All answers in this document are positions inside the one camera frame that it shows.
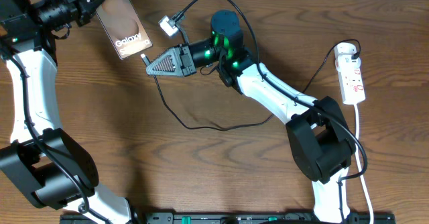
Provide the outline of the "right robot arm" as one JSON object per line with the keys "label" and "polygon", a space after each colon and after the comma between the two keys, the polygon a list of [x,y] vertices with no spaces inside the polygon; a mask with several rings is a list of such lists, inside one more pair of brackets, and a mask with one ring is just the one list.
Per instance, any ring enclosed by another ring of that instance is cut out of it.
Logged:
{"label": "right robot arm", "polygon": [[216,63],[214,69],[226,87],[257,101],[285,125],[294,161],[312,182],[316,218],[342,223],[350,214],[344,183],[358,146],[355,136],[334,99],[318,100],[297,91],[245,47],[241,18],[234,11],[216,12],[209,38],[168,48],[152,61],[144,57],[146,72],[153,77],[186,77]]}

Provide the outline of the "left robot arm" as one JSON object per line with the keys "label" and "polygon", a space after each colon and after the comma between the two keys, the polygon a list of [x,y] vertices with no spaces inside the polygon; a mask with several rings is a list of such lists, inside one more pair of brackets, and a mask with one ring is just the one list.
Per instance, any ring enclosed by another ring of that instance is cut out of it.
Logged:
{"label": "left robot arm", "polygon": [[58,31],[86,25],[105,0],[1,0],[1,59],[11,75],[14,124],[1,171],[36,208],[95,223],[140,223],[137,211],[100,183],[91,155],[62,128],[56,99]]}

